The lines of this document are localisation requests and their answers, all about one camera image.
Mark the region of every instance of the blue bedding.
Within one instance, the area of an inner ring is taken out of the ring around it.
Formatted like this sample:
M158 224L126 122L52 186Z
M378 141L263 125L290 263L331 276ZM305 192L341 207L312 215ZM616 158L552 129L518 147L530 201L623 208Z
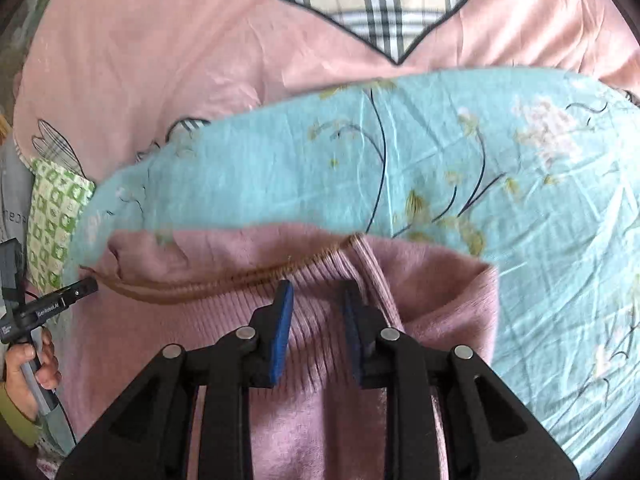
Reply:
M495 371L574 460L638 406L640 109L556 70L344 86L194 128L96 191L66 281L117 228L300 221L444 244L500 269Z

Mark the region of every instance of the green sleeve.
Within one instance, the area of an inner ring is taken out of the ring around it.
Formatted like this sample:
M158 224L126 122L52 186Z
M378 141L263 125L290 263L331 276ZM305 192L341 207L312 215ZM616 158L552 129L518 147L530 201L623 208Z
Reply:
M4 383L0 383L0 416L14 435L24 444L33 447L40 436L42 426L34 424L26 418L7 395Z

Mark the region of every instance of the silver screw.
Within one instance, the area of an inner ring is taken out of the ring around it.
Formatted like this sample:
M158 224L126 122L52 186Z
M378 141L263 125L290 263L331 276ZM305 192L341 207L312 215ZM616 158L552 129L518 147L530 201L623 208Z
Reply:
M255 337L255 328L252 326L241 326L236 330L238 339L253 339Z
M458 345L453 349L453 353L460 359L471 359L474 356L474 351L467 345Z
M175 359L182 353L180 345L167 345L162 349L162 357L165 359Z
M398 341L400 333L395 328L383 328L380 331L380 337L386 341Z

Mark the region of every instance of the human hand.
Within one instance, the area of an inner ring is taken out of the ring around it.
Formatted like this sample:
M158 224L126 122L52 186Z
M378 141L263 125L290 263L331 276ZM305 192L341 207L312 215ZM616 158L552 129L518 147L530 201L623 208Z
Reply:
M55 347L51 339L51 332L42 329L42 352L40 363L42 368L36 372L36 380L45 390L54 390L60 384L62 375L58 371L58 359L54 355ZM15 407L34 422L38 416L38 403L27 386L20 366L28 363L35 357L35 350L29 344L14 345L7 351L4 360L6 363L6 393Z

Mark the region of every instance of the green checkered fabric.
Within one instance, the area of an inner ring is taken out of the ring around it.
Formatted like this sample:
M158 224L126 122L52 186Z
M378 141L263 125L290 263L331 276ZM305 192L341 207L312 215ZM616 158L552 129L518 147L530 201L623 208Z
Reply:
M50 160L38 158L31 167L35 183L27 232L30 280L47 294L62 286L69 242L95 184Z

